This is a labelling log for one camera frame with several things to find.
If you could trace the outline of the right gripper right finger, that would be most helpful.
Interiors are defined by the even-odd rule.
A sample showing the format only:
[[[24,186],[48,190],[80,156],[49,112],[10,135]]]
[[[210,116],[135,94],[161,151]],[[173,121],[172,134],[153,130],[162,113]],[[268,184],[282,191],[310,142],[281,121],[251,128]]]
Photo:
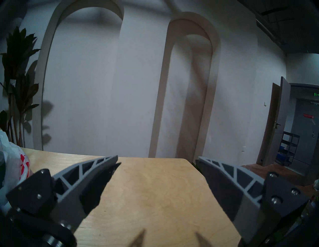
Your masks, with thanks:
[[[241,236],[238,246],[275,246],[292,231],[309,198],[275,171],[262,178],[243,166],[203,156],[197,167]]]

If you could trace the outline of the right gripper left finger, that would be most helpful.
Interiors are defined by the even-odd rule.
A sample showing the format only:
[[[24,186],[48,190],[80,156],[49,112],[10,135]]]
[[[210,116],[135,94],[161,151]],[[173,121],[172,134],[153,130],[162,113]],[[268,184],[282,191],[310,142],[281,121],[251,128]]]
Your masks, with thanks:
[[[49,169],[35,172],[10,190],[6,197],[12,209],[36,219],[65,221],[73,232],[95,209],[111,180],[118,156],[73,164],[51,176]]]

